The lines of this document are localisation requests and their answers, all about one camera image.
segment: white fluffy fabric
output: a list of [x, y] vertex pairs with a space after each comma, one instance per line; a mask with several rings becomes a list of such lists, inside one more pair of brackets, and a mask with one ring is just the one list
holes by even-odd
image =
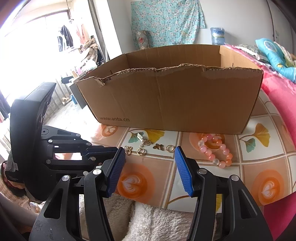
[[[81, 233], [88, 240], [83, 196], [79, 201]], [[115, 241], [185, 241], [193, 218], [193, 213], [152, 207], [117, 194], [104, 204]]]

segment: blue gripper pad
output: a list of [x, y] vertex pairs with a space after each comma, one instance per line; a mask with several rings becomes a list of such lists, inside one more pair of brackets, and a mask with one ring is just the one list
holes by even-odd
[[126, 153], [124, 152], [124, 149], [122, 147], [119, 147], [117, 153], [113, 158], [113, 161], [112, 161], [113, 167], [107, 178], [108, 185], [106, 189], [106, 194], [108, 197], [110, 197], [112, 193], [115, 192], [115, 189], [125, 162], [126, 162]]
[[176, 147], [175, 162], [182, 180], [182, 184], [185, 192], [187, 192], [189, 196], [192, 196], [193, 195], [192, 176], [185, 162], [185, 158], [186, 156], [184, 155], [182, 149], [180, 149], [180, 147]]

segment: teal floral fabric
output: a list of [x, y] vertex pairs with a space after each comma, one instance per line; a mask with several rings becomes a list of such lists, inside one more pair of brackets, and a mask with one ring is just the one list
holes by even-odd
[[[135, 1], [131, 10], [132, 32], [145, 30], [150, 47], [193, 44], [199, 29], [205, 28], [198, 0]], [[139, 48], [136, 37], [134, 41]]]

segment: silver bolt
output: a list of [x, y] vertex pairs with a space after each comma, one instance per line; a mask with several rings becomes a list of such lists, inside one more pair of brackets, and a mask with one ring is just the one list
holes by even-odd
[[239, 180], [239, 177], [237, 176], [237, 175], [232, 175], [231, 176], [231, 180], [233, 180], [233, 181], [238, 181]]
[[200, 174], [206, 174], [207, 173], [207, 170], [206, 169], [204, 169], [204, 168], [201, 168], [201, 169], [199, 169], [198, 170], [198, 173], [200, 173]]
[[93, 174], [95, 174], [95, 175], [99, 175], [99, 174], [101, 174], [101, 172], [102, 172], [101, 169], [95, 169], [95, 170], [93, 170]]
[[66, 182], [66, 181], [68, 181], [69, 179], [70, 179], [70, 176], [69, 176], [69, 175], [65, 175], [65, 176], [62, 177], [62, 181], [63, 181], [63, 182]]

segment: cardboard box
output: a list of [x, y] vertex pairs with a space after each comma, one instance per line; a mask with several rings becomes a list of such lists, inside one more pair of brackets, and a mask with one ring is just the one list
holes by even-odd
[[263, 71], [215, 45], [174, 45], [122, 54], [76, 82], [107, 125], [241, 134]]

